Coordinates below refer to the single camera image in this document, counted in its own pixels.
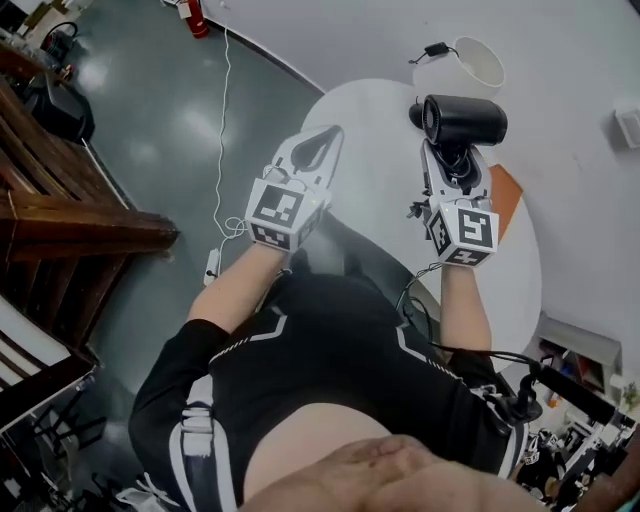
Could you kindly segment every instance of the black cable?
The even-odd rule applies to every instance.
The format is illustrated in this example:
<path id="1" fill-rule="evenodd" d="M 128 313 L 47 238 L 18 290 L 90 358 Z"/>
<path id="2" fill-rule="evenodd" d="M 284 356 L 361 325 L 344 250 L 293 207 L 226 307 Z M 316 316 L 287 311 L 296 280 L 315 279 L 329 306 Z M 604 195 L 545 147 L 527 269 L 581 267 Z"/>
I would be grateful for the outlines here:
<path id="1" fill-rule="evenodd" d="M 427 52 L 424 52 L 422 55 L 420 55 L 420 57 L 418 57 L 417 59 L 411 59 L 409 61 L 409 64 L 418 64 L 425 56 L 427 55 Z"/>
<path id="2" fill-rule="evenodd" d="M 402 302 L 402 299 L 404 298 L 405 294 L 407 293 L 407 290 L 409 288 L 411 288 L 413 283 L 415 283 L 418 279 L 420 279 L 427 272 L 432 272 L 434 270 L 438 270 L 441 266 L 442 266 L 442 263 L 435 262 L 435 263 L 432 263 L 431 265 L 429 265 L 427 268 L 423 268 L 422 270 L 419 270 L 418 272 L 416 272 L 416 275 L 409 281 L 409 284 L 407 286 L 405 286 L 402 289 L 402 291 L 400 292 L 400 297 L 398 297 L 398 300 L 396 301 L 396 305 L 395 305 L 394 309 L 396 311 L 398 311 L 398 308 L 400 307 L 400 303 Z"/>
<path id="3" fill-rule="evenodd" d="M 503 350 L 473 350 L 467 348 L 457 348 L 457 347 L 447 347 L 446 345 L 440 345 L 438 343 L 434 343 L 432 341 L 429 342 L 430 345 L 444 350 L 446 352 L 471 352 L 473 354 L 479 354 L 483 356 L 495 357 L 496 359 L 503 359 L 505 361 L 511 361 L 512 363 L 521 363 L 521 364 L 534 364 L 539 365 L 538 361 L 532 359 L 529 356 L 525 356 L 524 354 L 516 354 L 515 352 L 506 352 Z"/>
<path id="4" fill-rule="evenodd" d="M 427 334 L 428 334 L 427 339 L 429 341 L 433 340 L 433 324 L 431 323 L 431 317 L 429 316 L 429 312 L 427 311 L 427 307 L 422 303 L 422 301 L 418 297 L 413 297 L 413 296 L 409 295 L 409 300 L 411 302 L 417 302 L 422 307 L 422 312 L 424 313 L 424 316 L 427 319 Z"/>
<path id="5" fill-rule="evenodd" d="M 44 39 L 42 40 L 42 43 L 40 43 L 40 47 L 42 47 L 42 44 L 44 44 L 44 42 L 47 40 L 47 37 L 49 37 L 54 30 L 56 30 L 57 28 L 60 28 L 64 25 L 71 25 L 71 28 L 73 28 L 73 34 L 71 34 L 71 37 L 76 37 L 78 35 L 78 25 L 76 23 L 74 23 L 73 21 L 63 21 L 62 23 L 58 23 L 55 27 L 53 27 L 51 30 L 49 30 L 49 32 L 47 32 L 47 35 L 44 36 Z"/>
<path id="6" fill-rule="evenodd" d="M 435 155 L 438 162 L 440 162 L 443 167 L 446 167 L 454 178 L 457 178 L 457 179 L 466 178 L 471 172 L 471 165 L 469 163 L 469 159 L 467 158 L 469 156 L 468 147 L 465 147 L 463 149 L 462 153 L 458 155 L 458 158 L 452 164 L 447 162 L 446 159 L 444 158 L 444 155 L 442 154 L 441 146 L 435 145 L 435 146 L 432 146 L 432 149 L 433 149 L 433 154 Z M 464 172 L 464 174 L 460 173 L 458 169 L 458 167 L 460 167 L 463 163 L 467 164 L 467 170 L 466 172 Z"/>

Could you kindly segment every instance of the white stripe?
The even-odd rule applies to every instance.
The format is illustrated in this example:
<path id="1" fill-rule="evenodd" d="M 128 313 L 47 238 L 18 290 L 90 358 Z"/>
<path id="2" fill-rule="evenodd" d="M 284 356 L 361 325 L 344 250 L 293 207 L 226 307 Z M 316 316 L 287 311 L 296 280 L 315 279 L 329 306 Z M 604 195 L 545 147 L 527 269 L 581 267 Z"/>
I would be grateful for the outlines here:
<path id="1" fill-rule="evenodd" d="M 522 460 L 522 457 L 524 457 L 524 449 L 527 446 L 527 439 L 529 439 L 529 424 L 524 423 L 522 427 L 523 427 L 522 443 L 520 443 L 520 453 L 518 454 L 518 458 L 514 461 L 514 464 L 513 464 L 514 468 L 516 467 L 518 462 Z"/>
<path id="2" fill-rule="evenodd" d="M 198 512 L 196 509 L 195 501 L 193 500 L 193 493 L 189 487 L 187 481 L 187 472 L 184 469 L 184 460 L 182 459 L 182 446 L 181 438 L 182 429 L 180 423 L 176 424 L 169 436 L 169 457 L 171 459 L 171 469 L 173 470 L 173 476 L 176 478 L 180 492 L 184 501 L 187 503 L 191 512 Z"/>
<path id="3" fill-rule="evenodd" d="M 191 384 L 187 405 L 197 402 L 207 404 L 209 407 L 213 405 L 213 379 L 208 373 Z"/>
<path id="4" fill-rule="evenodd" d="M 0 379 L 5 381 L 9 386 L 13 386 L 22 381 L 22 377 L 0 361 Z"/>
<path id="5" fill-rule="evenodd" d="M 513 456 L 516 453 L 516 439 L 518 434 L 515 428 L 511 428 L 511 433 L 509 434 L 509 441 L 507 442 L 507 448 L 504 451 L 504 457 L 502 458 L 502 464 L 500 465 L 500 471 L 498 471 L 498 477 L 504 478 L 505 480 L 509 478 L 511 475 L 511 471 L 513 468 L 511 467 L 513 463 Z"/>
<path id="6" fill-rule="evenodd" d="M 275 331 L 268 332 L 265 334 L 256 334 L 254 336 L 251 336 L 251 338 L 249 338 L 249 341 L 270 340 L 272 338 L 277 338 L 282 334 L 282 331 L 284 330 L 284 324 L 286 321 L 287 321 L 287 317 L 281 316 L 280 318 L 278 318 L 278 324 L 276 325 Z"/>
<path id="7" fill-rule="evenodd" d="M 402 329 L 400 329 L 399 327 L 396 327 L 396 332 L 398 333 L 398 344 L 400 345 L 400 348 L 402 350 L 404 350 L 407 354 L 411 354 L 413 357 L 420 359 L 420 361 L 422 361 L 423 363 L 426 363 L 427 361 L 429 361 L 429 363 L 433 365 L 433 363 L 431 362 L 431 359 L 427 359 L 420 352 L 416 352 L 415 350 L 407 347 L 407 342 L 404 339 L 404 332 L 402 332 Z"/>
<path id="8" fill-rule="evenodd" d="M 238 510 L 231 479 L 231 462 L 229 459 L 229 443 L 227 433 L 218 421 L 213 420 L 213 446 L 216 457 L 216 473 L 218 475 L 218 496 L 222 512 Z"/>
<path id="9" fill-rule="evenodd" d="M 277 338 L 278 336 L 280 336 L 282 334 L 282 331 L 284 331 L 284 324 L 286 322 L 287 322 L 287 317 L 286 316 L 281 316 L 280 318 L 278 318 L 278 323 L 276 324 L 275 331 L 267 332 L 267 333 L 263 333 L 263 334 L 255 334 L 254 336 L 251 336 L 250 338 L 245 338 L 243 340 L 236 341 L 230 347 L 225 348 L 222 352 L 218 352 L 215 356 L 213 356 L 209 360 L 209 363 L 212 363 L 213 361 L 218 359 L 220 356 L 226 354 L 227 352 L 230 352 L 234 348 L 239 347 L 240 345 L 242 345 L 244 343 L 247 343 L 248 341 L 261 341 L 261 340 L 270 340 L 270 339 L 273 339 L 273 338 Z"/>
<path id="10" fill-rule="evenodd" d="M 40 371 L 35 364 L 25 359 L 23 356 L 18 354 L 15 350 L 13 350 L 9 345 L 7 345 L 4 341 L 0 340 L 0 352 L 3 355 L 7 356 L 11 362 L 17 364 L 20 368 L 22 368 L 29 375 L 35 375 Z"/>

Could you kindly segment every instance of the black shirt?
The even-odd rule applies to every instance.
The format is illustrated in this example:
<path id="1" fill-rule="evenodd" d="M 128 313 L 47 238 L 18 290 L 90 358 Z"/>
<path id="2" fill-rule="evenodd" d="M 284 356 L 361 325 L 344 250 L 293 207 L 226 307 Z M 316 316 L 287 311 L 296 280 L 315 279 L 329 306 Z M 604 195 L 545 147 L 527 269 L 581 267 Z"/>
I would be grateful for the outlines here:
<path id="1" fill-rule="evenodd" d="M 168 438 L 191 384 L 209 372 L 214 414 L 229 442 L 236 497 L 260 440 L 304 405 L 358 410 L 393 434 L 407 434 L 435 454 L 497 473 L 507 439 L 469 387 L 497 383 L 490 360 L 456 354 L 445 364 L 393 306 L 366 285 L 309 276 L 230 336 L 204 321 L 188 322 L 169 340 L 134 404 L 130 434 L 154 482 L 173 499 Z"/>
<path id="2" fill-rule="evenodd" d="M 560 479 L 559 467 L 564 467 L 564 460 L 559 452 L 553 452 L 550 447 L 543 446 L 538 450 L 538 460 L 533 464 L 524 464 L 516 481 L 520 485 L 526 485 L 530 488 L 539 489 L 543 495 L 546 495 L 545 486 L 549 478 Z"/>

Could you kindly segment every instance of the black camera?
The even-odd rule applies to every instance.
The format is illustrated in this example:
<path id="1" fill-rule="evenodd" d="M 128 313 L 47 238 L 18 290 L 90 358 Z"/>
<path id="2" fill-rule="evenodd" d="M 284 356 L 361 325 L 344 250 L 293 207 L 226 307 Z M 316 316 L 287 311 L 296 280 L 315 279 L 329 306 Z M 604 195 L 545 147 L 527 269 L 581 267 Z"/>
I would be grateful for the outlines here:
<path id="1" fill-rule="evenodd" d="M 507 115 L 489 100 L 427 96 L 422 128 L 433 145 L 495 146 L 507 133 Z"/>
<path id="2" fill-rule="evenodd" d="M 479 180 L 470 156 L 472 145 L 495 146 L 507 133 L 507 115 L 489 100 L 431 94 L 409 109 L 413 124 L 424 130 L 449 183 L 465 189 Z"/>

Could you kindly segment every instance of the round table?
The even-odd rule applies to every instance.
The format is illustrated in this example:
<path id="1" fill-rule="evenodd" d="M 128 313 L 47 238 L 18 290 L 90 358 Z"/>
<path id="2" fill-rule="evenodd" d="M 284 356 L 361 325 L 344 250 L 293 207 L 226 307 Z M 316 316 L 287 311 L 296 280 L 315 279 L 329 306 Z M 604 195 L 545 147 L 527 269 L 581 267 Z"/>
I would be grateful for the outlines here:
<path id="1" fill-rule="evenodd" d="M 420 145 L 424 136 L 407 116 L 412 86 L 390 80 L 358 80 L 333 89 L 313 106 L 303 129 L 340 125 L 344 145 L 331 192 L 331 213 L 367 237 L 410 272 L 437 261 L 433 243 L 409 205 L 424 190 Z M 475 270 L 494 350 L 522 352 L 540 315 L 538 244 L 521 198 L 498 252 Z M 420 281 L 440 302 L 440 271 Z M 504 361 L 495 360 L 497 370 Z"/>

